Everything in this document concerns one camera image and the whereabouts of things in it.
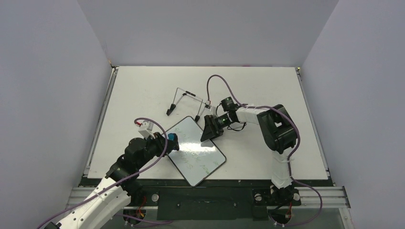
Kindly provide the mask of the blue whiteboard eraser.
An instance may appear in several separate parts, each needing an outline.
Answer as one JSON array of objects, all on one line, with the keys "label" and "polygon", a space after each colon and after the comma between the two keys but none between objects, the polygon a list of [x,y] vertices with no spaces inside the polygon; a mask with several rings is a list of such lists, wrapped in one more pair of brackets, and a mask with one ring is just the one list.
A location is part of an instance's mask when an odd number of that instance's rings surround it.
[{"label": "blue whiteboard eraser", "polygon": [[173,141],[173,142],[178,142],[178,137],[175,133],[169,133],[168,140]]}]

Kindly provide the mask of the black framed whiteboard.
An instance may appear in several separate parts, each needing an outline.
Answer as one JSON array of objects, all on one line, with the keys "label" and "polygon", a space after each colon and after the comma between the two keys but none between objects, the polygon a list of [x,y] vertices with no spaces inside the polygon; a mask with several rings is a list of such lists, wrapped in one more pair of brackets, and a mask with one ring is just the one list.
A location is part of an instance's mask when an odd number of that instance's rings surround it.
[{"label": "black framed whiteboard", "polygon": [[203,130],[190,116],[169,128],[178,137],[179,150],[173,150],[168,158],[184,177],[195,187],[226,162],[226,156],[211,141],[200,141]]}]

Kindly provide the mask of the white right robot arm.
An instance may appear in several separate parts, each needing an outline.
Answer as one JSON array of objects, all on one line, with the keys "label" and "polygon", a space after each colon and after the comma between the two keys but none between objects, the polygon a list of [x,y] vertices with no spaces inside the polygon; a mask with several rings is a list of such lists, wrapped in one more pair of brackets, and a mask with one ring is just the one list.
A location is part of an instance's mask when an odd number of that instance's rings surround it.
[{"label": "white right robot arm", "polygon": [[288,158],[298,137],[284,106],[278,104],[267,109],[250,108],[236,104],[231,97],[223,99],[220,105],[225,114],[204,117],[200,141],[221,136],[224,128],[233,123],[258,125],[265,144],[272,152],[270,202],[276,206],[299,203],[300,196],[298,190],[293,187]]}]

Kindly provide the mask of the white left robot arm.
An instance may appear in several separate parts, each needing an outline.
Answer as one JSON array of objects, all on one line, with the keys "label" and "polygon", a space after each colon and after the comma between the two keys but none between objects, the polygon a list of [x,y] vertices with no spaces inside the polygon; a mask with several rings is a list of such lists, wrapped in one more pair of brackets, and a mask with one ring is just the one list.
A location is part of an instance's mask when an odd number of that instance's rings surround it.
[{"label": "white left robot arm", "polygon": [[137,205],[142,200],[141,185],[137,181],[141,171],[151,168],[147,163],[154,157],[161,159],[180,149],[174,133],[156,132],[147,138],[133,138],[116,162],[110,167],[89,196],[64,212],[58,222],[46,221],[46,229],[99,229],[123,207]]}]

